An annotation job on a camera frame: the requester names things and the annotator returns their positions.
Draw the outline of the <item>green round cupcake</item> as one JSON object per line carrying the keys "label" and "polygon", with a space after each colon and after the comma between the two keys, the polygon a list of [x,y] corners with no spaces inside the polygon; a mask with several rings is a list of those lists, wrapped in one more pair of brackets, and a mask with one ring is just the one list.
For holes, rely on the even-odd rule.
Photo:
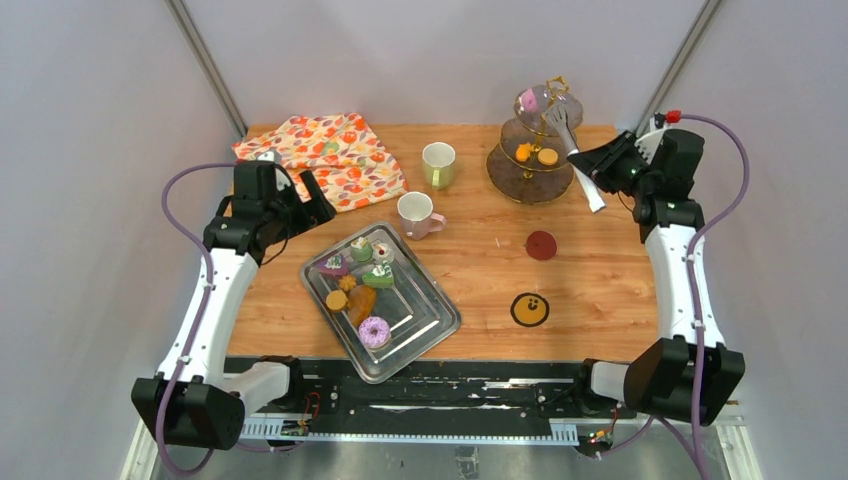
{"label": "green round cupcake", "polygon": [[350,244],[350,255],[357,262],[371,261],[373,258],[373,248],[369,239],[365,236],[354,239]]}

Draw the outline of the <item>orange fish-shaped cookie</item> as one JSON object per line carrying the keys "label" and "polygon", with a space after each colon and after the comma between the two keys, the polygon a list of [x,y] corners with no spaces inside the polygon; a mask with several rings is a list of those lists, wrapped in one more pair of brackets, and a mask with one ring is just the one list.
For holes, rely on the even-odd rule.
{"label": "orange fish-shaped cookie", "polygon": [[529,143],[519,144],[515,151],[515,159],[517,162],[525,163],[529,160],[533,153],[533,145]]}

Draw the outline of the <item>purple cake slice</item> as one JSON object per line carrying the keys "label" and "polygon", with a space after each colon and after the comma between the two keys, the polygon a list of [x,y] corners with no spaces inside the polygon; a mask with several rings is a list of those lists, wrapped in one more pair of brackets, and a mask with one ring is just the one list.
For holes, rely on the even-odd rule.
{"label": "purple cake slice", "polygon": [[316,270],[332,277],[343,277],[349,273],[349,266],[342,253],[332,254],[317,263]]}

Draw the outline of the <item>round yellow cracker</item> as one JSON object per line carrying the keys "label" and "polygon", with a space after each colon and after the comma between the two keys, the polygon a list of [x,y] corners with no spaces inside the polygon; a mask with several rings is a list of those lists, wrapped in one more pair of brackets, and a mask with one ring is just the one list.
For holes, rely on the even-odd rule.
{"label": "round yellow cracker", "polygon": [[537,159],[544,166],[554,166],[559,160],[559,154],[555,149],[542,148],[537,152]]}
{"label": "round yellow cracker", "polygon": [[348,306],[347,294],[340,289],[333,290],[326,296],[325,305],[330,312],[344,311]]}

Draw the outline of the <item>black table front rail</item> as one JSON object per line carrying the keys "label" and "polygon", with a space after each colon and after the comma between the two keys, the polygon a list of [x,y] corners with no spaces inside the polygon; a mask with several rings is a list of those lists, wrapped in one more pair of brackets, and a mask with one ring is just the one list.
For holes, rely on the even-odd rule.
{"label": "black table front rail", "polygon": [[250,415],[242,440],[578,446],[638,419],[579,399],[577,363],[423,360],[374,385],[345,359],[302,369],[301,396]]}

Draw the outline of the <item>swirl butter cookie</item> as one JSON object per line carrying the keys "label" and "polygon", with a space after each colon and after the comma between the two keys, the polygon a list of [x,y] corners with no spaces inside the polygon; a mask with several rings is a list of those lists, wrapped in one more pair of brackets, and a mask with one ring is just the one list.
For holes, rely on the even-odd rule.
{"label": "swirl butter cookie", "polygon": [[344,292],[349,292],[358,284],[357,278],[354,275],[344,275],[338,281],[339,288]]}

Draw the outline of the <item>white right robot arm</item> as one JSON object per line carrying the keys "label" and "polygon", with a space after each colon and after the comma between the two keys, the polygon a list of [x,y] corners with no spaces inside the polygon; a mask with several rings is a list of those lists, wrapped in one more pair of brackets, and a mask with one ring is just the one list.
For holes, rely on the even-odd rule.
{"label": "white right robot arm", "polygon": [[568,150],[592,210],[599,210],[603,192],[634,200],[658,311],[658,338],[635,360],[584,361],[571,390],[584,416],[618,401],[636,412],[708,426],[745,373],[743,354],[727,348],[717,326],[706,286],[708,224],[690,196],[704,143],[696,133],[662,128],[642,137],[624,132],[584,152]]}

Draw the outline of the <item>green kiwi cake slice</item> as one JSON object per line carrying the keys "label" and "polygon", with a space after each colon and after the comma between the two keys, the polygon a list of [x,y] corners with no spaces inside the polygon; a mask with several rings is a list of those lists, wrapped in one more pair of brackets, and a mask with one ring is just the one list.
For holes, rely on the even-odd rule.
{"label": "green kiwi cake slice", "polygon": [[375,264],[362,276],[362,282],[372,288],[391,288],[395,284],[393,269],[388,261]]}

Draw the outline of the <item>silver metal tray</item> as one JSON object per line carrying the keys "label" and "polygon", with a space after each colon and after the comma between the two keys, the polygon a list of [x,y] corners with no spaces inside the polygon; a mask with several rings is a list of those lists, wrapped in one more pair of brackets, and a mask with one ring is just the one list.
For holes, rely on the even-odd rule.
{"label": "silver metal tray", "polygon": [[[348,262],[348,274],[357,278],[357,285],[365,285],[362,276],[376,263],[373,258],[369,262],[357,262],[351,258],[350,244],[360,236],[367,237],[371,244],[385,242],[394,248],[395,258],[390,265],[395,284],[391,288],[375,288],[377,299],[370,314],[382,317],[391,327],[391,339],[379,349],[367,349],[362,345],[358,328],[349,322],[348,306],[341,312],[327,309],[325,298],[329,292],[340,289],[338,281],[341,277],[323,275],[316,270],[322,259],[342,253]],[[419,262],[402,236],[386,222],[369,225],[310,259],[301,267],[300,278],[360,378],[369,384],[388,380],[457,331],[461,324],[458,308]]]}

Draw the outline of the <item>silver white tongs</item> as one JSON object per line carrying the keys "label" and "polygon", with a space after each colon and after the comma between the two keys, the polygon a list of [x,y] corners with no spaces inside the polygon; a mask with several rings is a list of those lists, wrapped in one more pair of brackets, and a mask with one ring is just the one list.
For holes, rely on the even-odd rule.
{"label": "silver white tongs", "polygon": [[569,117],[566,104],[561,101],[554,101],[545,111],[544,119],[546,120],[546,123],[557,132],[562,140],[567,151],[566,158],[574,167],[575,175],[588,201],[590,211],[592,213],[602,211],[606,207],[606,203],[603,200],[600,191],[594,182],[575,163],[577,154],[580,150],[569,128]]}

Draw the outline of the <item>green mug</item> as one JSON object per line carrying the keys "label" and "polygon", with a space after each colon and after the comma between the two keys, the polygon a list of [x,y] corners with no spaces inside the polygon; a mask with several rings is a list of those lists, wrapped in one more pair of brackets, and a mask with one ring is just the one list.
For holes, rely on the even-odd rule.
{"label": "green mug", "polygon": [[444,142],[433,142],[422,150],[426,182],[435,190],[447,188],[454,180],[456,151]]}

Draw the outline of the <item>floral orange cloth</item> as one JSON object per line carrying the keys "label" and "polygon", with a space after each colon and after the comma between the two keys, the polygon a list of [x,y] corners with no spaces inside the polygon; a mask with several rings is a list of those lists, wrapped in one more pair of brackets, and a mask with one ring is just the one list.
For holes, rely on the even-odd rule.
{"label": "floral orange cloth", "polygon": [[298,193],[309,193],[298,177],[314,175],[329,203],[348,212],[400,197],[408,183],[396,158],[356,112],[292,116],[269,132],[233,145],[240,161],[275,160],[292,177]]}

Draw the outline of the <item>red round coaster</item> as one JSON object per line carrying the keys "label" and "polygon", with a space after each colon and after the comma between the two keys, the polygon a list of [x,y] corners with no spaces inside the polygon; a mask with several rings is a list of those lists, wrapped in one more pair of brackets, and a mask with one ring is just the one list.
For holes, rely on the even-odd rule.
{"label": "red round coaster", "polygon": [[558,244],[553,234],[548,231],[537,230],[526,238],[525,250],[527,255],[534,260],[547,261],[556,255]]}

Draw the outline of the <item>pink frosted donut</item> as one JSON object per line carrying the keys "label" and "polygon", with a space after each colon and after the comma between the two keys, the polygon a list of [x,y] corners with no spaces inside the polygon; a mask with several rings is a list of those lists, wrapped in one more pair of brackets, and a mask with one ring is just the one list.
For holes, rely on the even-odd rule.
{"label": "pink frosted donut", "polygon": [[370,316],[360,323],[358,336],[365,348],[379,349],[391,339],[391,327],[382,317]]}

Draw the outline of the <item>brown bread roll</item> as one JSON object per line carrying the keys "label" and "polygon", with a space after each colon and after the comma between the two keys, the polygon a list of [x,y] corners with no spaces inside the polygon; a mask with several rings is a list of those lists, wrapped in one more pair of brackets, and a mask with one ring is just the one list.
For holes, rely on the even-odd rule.
{"label": "brown bread roll", "polygon": [[357,285],[348,293],[348,319],[353,327],[370,316],[377,299],[376,289],[369,285]]}

